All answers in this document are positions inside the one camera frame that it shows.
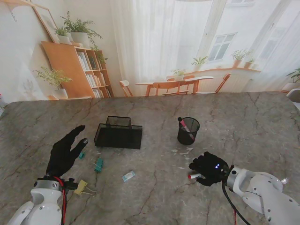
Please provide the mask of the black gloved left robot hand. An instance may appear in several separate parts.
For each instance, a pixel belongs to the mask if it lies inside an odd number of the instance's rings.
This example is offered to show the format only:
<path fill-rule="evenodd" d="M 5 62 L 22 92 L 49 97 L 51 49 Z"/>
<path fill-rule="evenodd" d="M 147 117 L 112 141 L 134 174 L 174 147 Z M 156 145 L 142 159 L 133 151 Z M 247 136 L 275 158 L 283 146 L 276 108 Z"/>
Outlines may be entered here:
<path fill-rule="evenodd" d="M 84 125 L 74 128 L 53 145 L 50 160 L 46 169 L 46 175 L 51 177 L 61 177 L 72 168 L 75 160 L 79 157 L 80 153 L 89 142 L 87 138 L 83 138 L 72 149 L 72 144 L 74 143 L 75 138 L 84 129 Z"/>

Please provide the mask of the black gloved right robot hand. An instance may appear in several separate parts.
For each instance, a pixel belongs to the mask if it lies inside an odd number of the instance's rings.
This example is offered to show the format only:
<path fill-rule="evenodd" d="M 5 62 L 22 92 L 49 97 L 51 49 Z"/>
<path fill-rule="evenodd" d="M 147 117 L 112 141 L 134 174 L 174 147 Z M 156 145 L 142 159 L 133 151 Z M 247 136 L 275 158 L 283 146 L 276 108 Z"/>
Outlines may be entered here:
<path fill-rule="evenodd" d="M 201 174 L 196 181 L 204 186 L 210 187 L 226 179 L 230 173 L 229 165 L 221 158 L 208 151 L 194 158 L 189 168 Z"/>

